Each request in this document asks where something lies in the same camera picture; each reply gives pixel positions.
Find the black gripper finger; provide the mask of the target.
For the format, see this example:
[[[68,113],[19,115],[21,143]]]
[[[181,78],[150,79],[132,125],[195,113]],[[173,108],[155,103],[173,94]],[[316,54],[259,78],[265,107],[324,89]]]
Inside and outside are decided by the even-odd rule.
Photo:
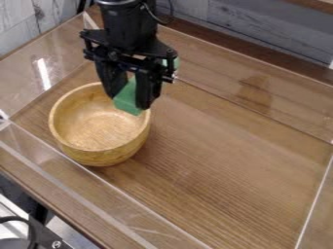
[[[160,97],[162,75],[154,70],[140,70],[135,73],[135,81],[135,104],[139,109],[147,110],[151,108],[155,99]]]
[[[127,74],[119,63],[100,60],[95,68],[107,96],[114,99],[127,84]]]

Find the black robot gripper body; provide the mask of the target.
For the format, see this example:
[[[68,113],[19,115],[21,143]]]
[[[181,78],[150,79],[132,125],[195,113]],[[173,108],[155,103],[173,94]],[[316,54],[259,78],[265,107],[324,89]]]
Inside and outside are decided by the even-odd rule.
[[[84,29],[84,57],[96,62],[116,62],[124,71],[146,67],[156,59],[173,59],[177,51],[158,38],[158,25],[173,21],[156,15],[156,0],[95,0],[103,27]]]

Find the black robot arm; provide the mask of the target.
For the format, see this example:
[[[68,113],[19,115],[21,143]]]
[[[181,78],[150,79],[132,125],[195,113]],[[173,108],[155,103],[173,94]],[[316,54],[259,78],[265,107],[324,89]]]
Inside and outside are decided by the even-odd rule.
[[[95,63],[106,95],[122,111],[136,116],[173,83],[178,52],[158,38],[156,0],[96,0],[103,27],[84,29],[83,56]]]

